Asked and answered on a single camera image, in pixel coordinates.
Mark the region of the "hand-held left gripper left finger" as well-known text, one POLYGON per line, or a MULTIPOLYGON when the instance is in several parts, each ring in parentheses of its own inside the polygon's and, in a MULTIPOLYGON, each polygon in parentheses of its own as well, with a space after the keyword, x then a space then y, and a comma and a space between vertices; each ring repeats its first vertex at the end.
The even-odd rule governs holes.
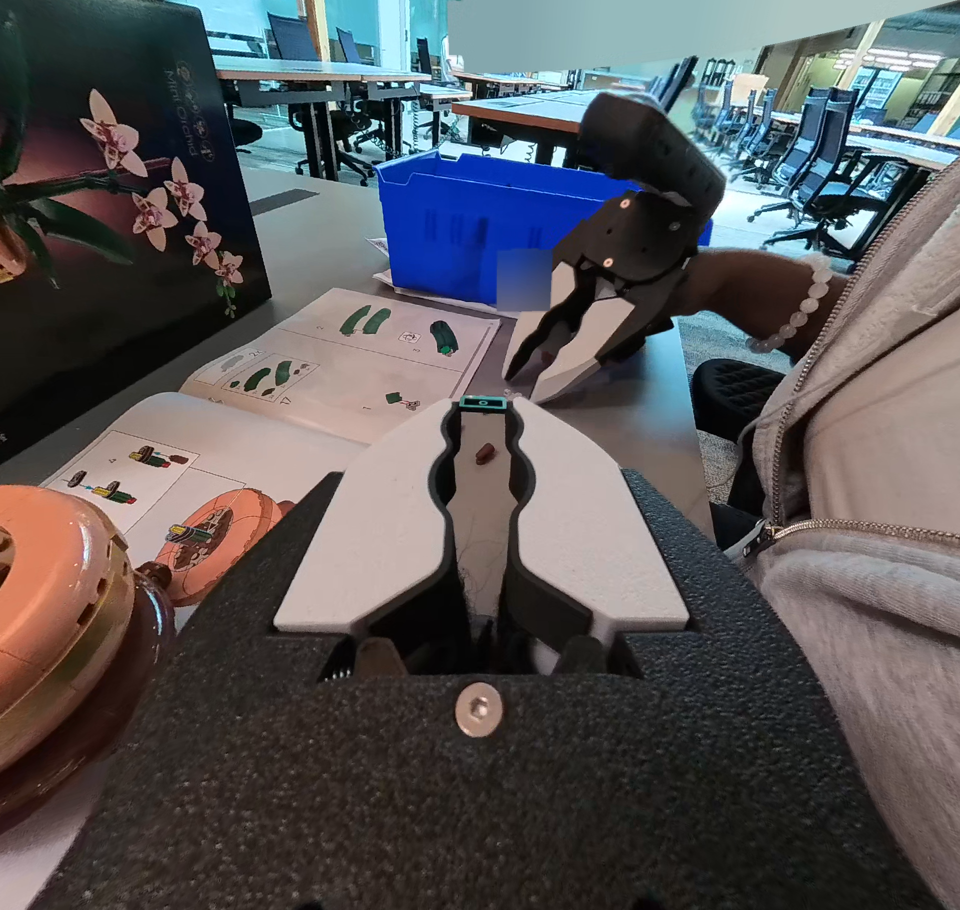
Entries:
POLYGON ((343 472, 273 618, 287 633, 356 633, 387 616, 450 558, 452 523, 432 474, 451 454, 442 399, 343 472))

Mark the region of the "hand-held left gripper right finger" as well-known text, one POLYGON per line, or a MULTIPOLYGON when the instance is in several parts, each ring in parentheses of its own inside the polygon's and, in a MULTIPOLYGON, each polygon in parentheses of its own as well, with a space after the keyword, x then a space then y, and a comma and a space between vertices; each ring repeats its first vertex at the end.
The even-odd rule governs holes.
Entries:
POLYGON ((533 638, 676 632, 690 619, 618 463, 530 400, 505 417, 504 606, 533 638))

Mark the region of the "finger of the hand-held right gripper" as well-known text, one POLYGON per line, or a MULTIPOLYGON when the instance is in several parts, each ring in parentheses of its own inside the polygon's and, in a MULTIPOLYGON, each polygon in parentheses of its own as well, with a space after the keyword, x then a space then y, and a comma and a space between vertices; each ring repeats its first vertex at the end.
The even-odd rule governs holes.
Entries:
POLYGON ((596 371, 596 346, 587 326, 594 290, 591 280, 560 263, 553 270, 548 309, 522 311, 514 323, 502 366, 507 382, 513 382, 535 356, 549 355, 541 363, 529 400, 553 400, 596 371))
POLYGON ((629 323, 637 308, 631 288, 592 301, 576 333, 537 377, 530 400, 543 404, 558 399, 599 371, 601 357, 610 351, 619 330, 629 323))

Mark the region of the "long wooden office desk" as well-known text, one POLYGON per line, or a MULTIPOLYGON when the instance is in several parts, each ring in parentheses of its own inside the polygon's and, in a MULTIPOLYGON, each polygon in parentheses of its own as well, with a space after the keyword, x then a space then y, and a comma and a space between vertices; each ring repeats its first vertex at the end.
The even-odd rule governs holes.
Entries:
POLYGON ((887 158, 905 160, 907 163, 931 172, 942 171, 958 160, 957 148, 937 148, 903 140, 891 140, 850 133, 846 136, 846 146, 862 148, 868 153, 887 158))
POLYGON ((466 119, 468 143, 499 146, 504 138, 534 146, 534 162, 552 165, 563 149, 562 166, 578 169, 583 164, 578 150, 580 124, 587 106, 603 94, 647 97, 643 88, 614 85, 599 89, 567 89, 550 93, 460 101, 453 112, 466 119))
POLYGON ((305 107, 304 141, 309 175, 337 182, 330 106, 351 98, 350 85, 364 96, 386 104, 385 143, 388 160, 402 153, 402 101, 416 100, 427 75, 373 64, 297 62, 216 55, 217 77, 233 82, 242 107, 270 105, 305 107))

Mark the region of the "grey desk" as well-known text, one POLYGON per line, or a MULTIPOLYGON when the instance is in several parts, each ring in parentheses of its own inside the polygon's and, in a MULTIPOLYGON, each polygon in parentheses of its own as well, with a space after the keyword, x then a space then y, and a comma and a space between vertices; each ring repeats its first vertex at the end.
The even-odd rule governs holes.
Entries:
MULTIPOLYGON (((3 484, 40 484, 139 400, 180 388, 212 359, 254 341, 330 287, 393 297, 374 279, 386 258, 377 193, 350 184, 243 167, 271 300, 144 376, 2 466, 3 484)), ((586 385, 558 414, 627 469, 642 473, 688 520, 714 537, 680 331, 652 337, 606 383, 586 385)), ((80 775, 20 827, 2 835, 2 908, 26 908, 90 815, 105 766, 80 775)))

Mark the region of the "person's right hand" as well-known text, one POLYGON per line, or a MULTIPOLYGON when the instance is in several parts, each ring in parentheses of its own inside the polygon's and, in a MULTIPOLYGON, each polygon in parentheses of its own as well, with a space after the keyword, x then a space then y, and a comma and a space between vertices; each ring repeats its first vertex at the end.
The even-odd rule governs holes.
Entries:
POLYGON ((808 263, 757 250, 708 249, 692 256, 666 304, 669 317, 714 313, 756 338, 800 310, 813 284, 808 263))

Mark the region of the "blue plastic bin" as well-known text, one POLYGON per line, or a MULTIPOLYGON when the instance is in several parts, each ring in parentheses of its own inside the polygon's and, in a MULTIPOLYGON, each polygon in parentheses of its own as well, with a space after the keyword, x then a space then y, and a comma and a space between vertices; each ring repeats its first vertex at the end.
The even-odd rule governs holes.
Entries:
POLYGON ((377 168, 391 284, 462 303, 498 302, 498 255, 549 251, 606 200, 637 189, 603 174, 438 150, 377 168))

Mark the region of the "black mesh chair seat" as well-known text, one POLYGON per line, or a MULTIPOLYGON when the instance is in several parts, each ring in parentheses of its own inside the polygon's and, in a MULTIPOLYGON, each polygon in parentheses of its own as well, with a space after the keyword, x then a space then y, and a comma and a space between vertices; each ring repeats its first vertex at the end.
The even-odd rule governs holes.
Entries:
POLYGON ((736 443, 762 412, 784 374, 733 359, 711 359, 690 377, 697 430, 736 443))

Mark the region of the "open instruction booklet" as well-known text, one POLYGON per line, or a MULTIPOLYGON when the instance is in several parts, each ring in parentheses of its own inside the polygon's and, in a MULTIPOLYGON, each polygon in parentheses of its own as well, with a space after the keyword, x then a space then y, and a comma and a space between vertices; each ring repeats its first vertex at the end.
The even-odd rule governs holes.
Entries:
POLYGON ((498 317, 334 288, 177 392, 141 400, 44 482, 98 506, 134 566, 198 604, 330 472, 464 394, 498 317))

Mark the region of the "white paper sheet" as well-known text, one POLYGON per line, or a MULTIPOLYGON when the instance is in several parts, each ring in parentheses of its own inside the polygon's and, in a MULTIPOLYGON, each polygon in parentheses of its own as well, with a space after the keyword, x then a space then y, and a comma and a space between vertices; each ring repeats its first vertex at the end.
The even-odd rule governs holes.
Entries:
POLYGON ((413 297, 419 300, 429 301, 437 304, 447 304, 447 305, 455 306, 462 309, 471 309, 474 311, 479 311, 484 313, 497 314, 499 316, 505 316, 507 318, 514 319, 514 320, 518 319, 521 316, 520 312, 510 311, 510 310, 501 310, 493 306, 492 304, 462 301, 462 300, 457 300, 449 297, 439 296, 431 292, 422 292, 422 291, 412 290, 409 288, 400 287, 393 282, 392 272, 389 267, 384 271, 380 271, 373 274, 373 278, 382 283, 385 283, 395 293, 400 294, 402 296, 413 297))

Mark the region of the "row of black chairs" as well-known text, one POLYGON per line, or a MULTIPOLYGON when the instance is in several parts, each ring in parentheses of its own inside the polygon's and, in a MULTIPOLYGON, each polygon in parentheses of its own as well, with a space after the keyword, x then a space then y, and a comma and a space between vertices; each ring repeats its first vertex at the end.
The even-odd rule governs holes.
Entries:
POLYGON ((811 88, 798 112, 776 112, 778 94, 761 87, 765 78, 722 77, 721 68, 707 62, 691 118, 692 135, 726 176, 713 218, 715 245, 745 244, 789 256, 807 249, 848 266, 958 162, 931 172, 848 147, 850 133, 937 147, 858 121, 862 89, 811 88))

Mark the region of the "grey zip hoodie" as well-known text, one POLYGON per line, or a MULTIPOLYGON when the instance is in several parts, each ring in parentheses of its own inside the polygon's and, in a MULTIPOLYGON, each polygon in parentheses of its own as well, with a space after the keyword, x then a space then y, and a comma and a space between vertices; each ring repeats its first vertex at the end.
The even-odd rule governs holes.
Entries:
POLYGON ((959 173, 858 264, 753 425, 743 567, 825 690, 888 828, 959 892, 959 173))

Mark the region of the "pink brick flower pot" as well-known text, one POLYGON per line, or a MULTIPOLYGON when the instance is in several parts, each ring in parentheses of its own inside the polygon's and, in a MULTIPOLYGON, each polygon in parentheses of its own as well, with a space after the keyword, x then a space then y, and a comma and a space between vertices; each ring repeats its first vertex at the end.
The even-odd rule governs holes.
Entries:
POLYGON ((1 488, 1 832, 114 749, 175 639, 170 582, 92 503, 1 488))

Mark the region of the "black orchid printed box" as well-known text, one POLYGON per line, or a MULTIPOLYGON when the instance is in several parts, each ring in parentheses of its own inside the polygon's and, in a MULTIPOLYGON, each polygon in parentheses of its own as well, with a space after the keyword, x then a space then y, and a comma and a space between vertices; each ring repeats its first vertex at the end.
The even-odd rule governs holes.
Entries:
POLYGON ((1 0, 2 461, 271 297, 201 17, 1 0))

